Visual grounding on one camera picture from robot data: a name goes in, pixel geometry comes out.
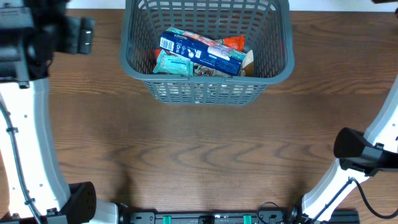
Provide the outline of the teal wet wipes pack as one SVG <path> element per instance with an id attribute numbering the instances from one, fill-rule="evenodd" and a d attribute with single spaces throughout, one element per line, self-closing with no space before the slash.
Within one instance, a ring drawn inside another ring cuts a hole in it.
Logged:
<path id="1" fill-rule="evenodd" d="M 194 63 L 184 57 L 168 54 L 165 50 L 158 51 L 154 73 L 193 76 Z"/>

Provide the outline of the orange pasta packet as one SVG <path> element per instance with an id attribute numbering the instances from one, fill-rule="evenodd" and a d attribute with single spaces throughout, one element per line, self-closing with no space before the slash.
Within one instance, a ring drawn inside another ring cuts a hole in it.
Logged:
<path id="1" fill-rule="evenodd" d="M 233 37 L 227 37 L 227 38 L 224 38 L 224 39 L 218 39 L 218 40 L 214 40 L 214 41 L 243 52 L 243 47 L 244 47 L 244 44 L 245 44 L 245 37 L 243 37 L 243 36 L 233 36 Z M 164 49 L 159 47 L 158 49 L 155 50 L 155 57 L 156 58 L 157 58 L 158 51 L 160 51 L 160 50 L 164 50 Z"/>

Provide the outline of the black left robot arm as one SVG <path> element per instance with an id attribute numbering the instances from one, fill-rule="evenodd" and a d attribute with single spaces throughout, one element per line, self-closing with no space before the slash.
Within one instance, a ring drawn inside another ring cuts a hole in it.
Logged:
<path id="1" fill-rule="evenodd" d="M 1 155 L 9 186 L 2 223 L 119 223 L 91 182 L 68 184 L 49 115 L 55 52 L 89 54 L 94 21 L 69 17 L 66 0 L 1 2 Z"/>

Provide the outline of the beige snack pouch cookie print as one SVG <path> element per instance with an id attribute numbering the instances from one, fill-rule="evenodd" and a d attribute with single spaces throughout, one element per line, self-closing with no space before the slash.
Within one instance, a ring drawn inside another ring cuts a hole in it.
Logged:
<path id="1" fill-rule="evenodd" d="M 231 75 L 216 70 L 214 68 L 209 68 L 198 63 L 194 64 L 193 74 L 195 76 L 206 76 L 206 77 L 224 77 L 231 78 Z M 242 67 L 238 74 L 240 77 L 253 77 L 254 76 L 254 53 L 250 50 L 246 54 L 246 58 L 243 61 Z"/>

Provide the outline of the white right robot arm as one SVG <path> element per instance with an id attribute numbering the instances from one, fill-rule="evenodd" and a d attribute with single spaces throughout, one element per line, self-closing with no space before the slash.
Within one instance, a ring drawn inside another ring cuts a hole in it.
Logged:
<path id="1" fill-rule="evenodd" d="M 397 170 L 397 84 L 365 132 L 343 128 L 333 146 L 335 160 L 319 183 L 291 211 L 287 223 L 357 223 L 356 212 L 337 212 L 353 189 L 379 171 Z"/>

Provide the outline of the blue Kleenex tissue multipack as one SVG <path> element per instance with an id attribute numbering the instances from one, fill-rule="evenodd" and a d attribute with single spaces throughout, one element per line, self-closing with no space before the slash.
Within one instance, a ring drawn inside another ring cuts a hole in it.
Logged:
<path id="1" fill-rule="evenodd" d="M 169 27 L 160 36 L 160 48 L 231 76 L 240 73 L 246 54 L 205 36 Z"/>

